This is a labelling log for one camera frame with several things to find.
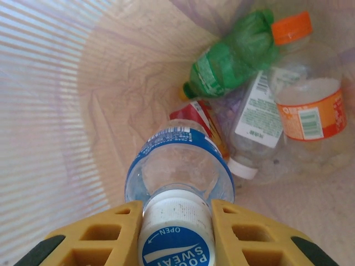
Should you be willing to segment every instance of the green label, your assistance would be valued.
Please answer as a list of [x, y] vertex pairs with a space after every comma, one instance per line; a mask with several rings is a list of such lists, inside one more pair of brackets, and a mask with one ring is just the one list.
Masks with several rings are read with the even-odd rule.
[[199, 79], [207, 94], [211, 96], [222, 96], [224, 95], [225, 90], [218, 83], [216, 76], [211, 69], [207, 55], [208, 51], [205, 52], [196, 62]]

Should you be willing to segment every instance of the orange bottle cap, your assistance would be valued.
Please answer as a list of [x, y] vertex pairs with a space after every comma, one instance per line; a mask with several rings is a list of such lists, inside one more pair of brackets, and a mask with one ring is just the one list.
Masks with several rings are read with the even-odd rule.
[[294, 42], [313, 31], [310, 14], [307, 11], [275, 22], [271, 28], [276, 45]]

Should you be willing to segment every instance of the water bottle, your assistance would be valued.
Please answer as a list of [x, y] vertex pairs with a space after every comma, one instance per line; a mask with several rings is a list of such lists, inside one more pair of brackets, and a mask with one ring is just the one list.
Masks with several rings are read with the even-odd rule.
[[353, 134], [342, 96], [342, 69], [335, 51], [311, 41], [308, 12], [272, 25], [280, 59], [268, 83], [281, 115], [290, 154], [312, 173], [327, 174], [348, 164]]
[[127, 174], [126, 202], [144, 203], [140, 266], [213, 266], [211, 200], [234, 202], [232, 175], [216, 145], [198, 123], [177, 122], [147, 141]]

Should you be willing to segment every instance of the pocari sweat label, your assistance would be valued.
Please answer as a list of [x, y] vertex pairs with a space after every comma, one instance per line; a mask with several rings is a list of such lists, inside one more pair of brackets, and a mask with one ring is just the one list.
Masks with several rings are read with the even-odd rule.
[[143, 246], [144, 266], [208, 266], [210, 250], [204, 239], [185, 227], [165, 227]]

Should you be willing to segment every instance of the red label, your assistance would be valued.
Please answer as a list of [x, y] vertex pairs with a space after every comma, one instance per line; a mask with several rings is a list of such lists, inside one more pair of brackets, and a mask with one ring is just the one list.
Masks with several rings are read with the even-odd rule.
[[228, 158], [229, 153], [225, 142], [219, 133], [219, 126], [214, 118], [214, 113], [207, 101], [193, 101], [184, 108], [172, 112], [169, 115], [170, 119], [187, 119], [199, 123], [204, 127], [210, 139], [217, 145], [223, 155], [223, 158]]

